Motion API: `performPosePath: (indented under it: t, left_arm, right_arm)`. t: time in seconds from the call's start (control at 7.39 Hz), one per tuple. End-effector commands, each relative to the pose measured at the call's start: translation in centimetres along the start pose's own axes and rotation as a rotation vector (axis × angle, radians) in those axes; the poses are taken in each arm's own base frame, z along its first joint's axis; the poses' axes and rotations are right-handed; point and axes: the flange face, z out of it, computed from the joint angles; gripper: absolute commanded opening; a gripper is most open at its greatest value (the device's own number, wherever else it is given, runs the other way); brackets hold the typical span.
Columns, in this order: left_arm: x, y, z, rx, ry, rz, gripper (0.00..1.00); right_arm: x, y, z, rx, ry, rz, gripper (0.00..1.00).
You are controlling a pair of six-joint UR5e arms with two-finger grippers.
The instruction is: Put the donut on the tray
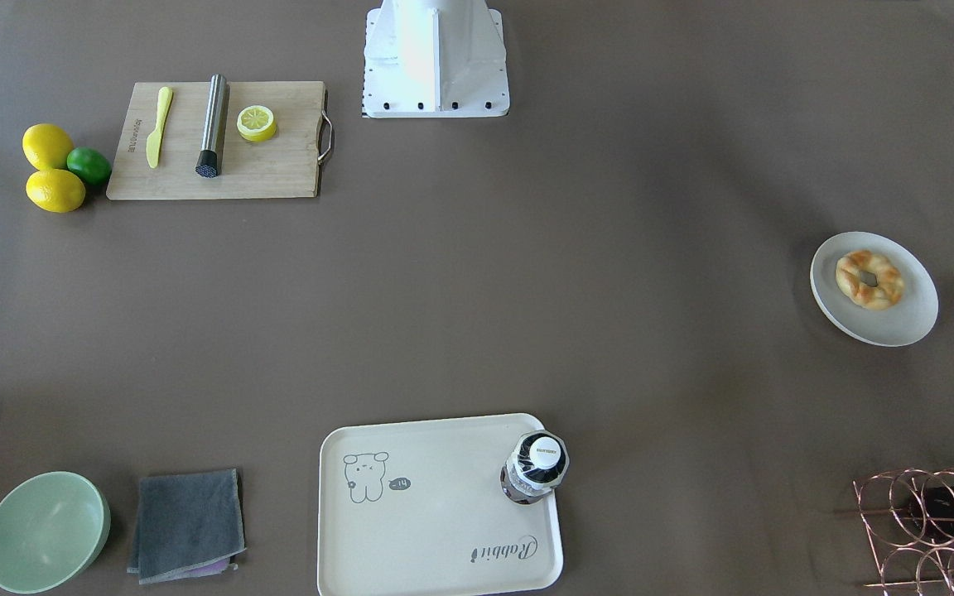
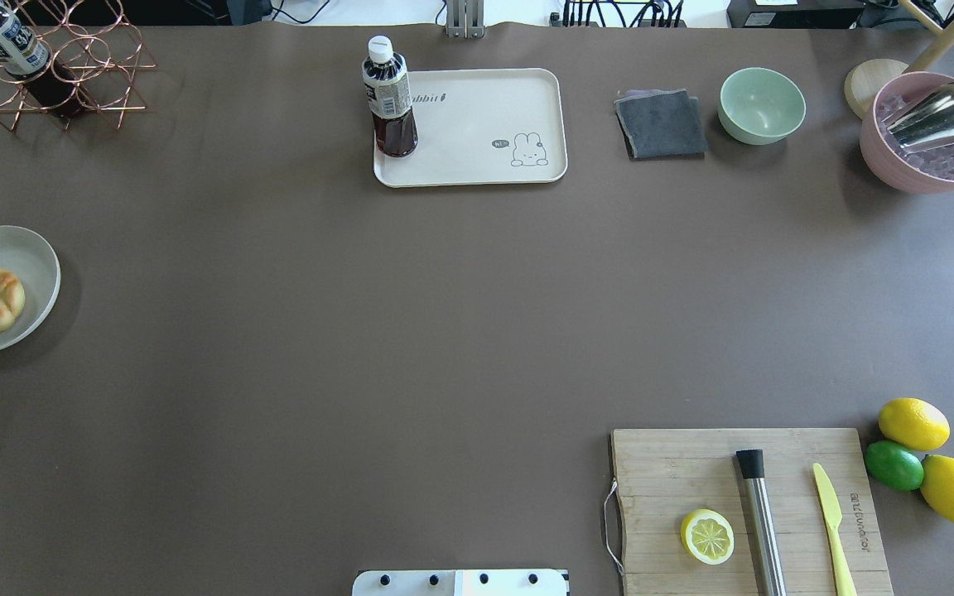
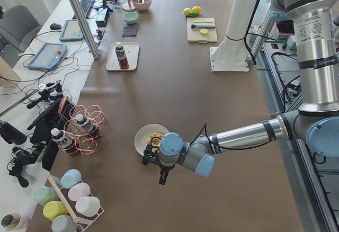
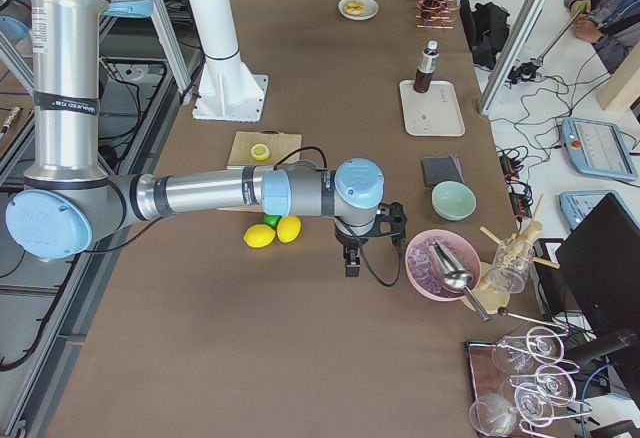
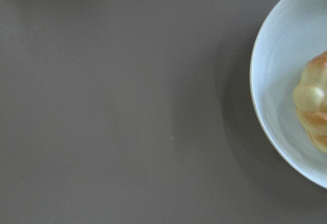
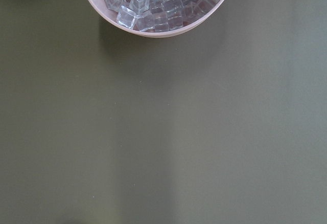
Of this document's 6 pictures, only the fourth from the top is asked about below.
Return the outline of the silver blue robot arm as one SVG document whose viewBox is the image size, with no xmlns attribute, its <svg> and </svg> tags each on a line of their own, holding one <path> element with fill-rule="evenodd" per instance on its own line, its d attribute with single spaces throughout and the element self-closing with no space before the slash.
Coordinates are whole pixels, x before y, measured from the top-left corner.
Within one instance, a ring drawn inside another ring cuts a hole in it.
<svg viewBox="0 0 640 438">
<path fill-rule="evenodd" d="M 383 202 L 383 173 L 364 158 L 335 170 L 296 162 L 187 176 L 105 172 L 98 163 L 99 21 L 148 16 L 153 0 L 30 2 L 35 160 L 5 212 L 10 235 L 27 252 L 66 258 L 136 223 L 241 206 L 332 218 L 349 276 L 366 263 L 364 245 L 383 224 L 403 246 L 403 208 Z"/>
</svg>

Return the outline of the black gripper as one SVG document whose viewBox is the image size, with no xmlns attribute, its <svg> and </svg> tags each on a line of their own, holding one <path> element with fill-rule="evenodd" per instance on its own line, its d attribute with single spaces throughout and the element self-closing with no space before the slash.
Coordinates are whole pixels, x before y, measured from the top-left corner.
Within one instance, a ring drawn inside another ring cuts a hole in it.
<svg viewBox="0 0 640 438">
<path fill-rule="evenodd" d="M 343 247 L 345 276 L 360 274 L 361 260 L 359 249 L 371 239 L 390 238 L 392 244 L 402 252 L 406 241 L 406 215 L 398 202 L 380 203 L 375 216 L 364 225 L 356 225 L 335 218 L 335 237 Z"/>
</svg>

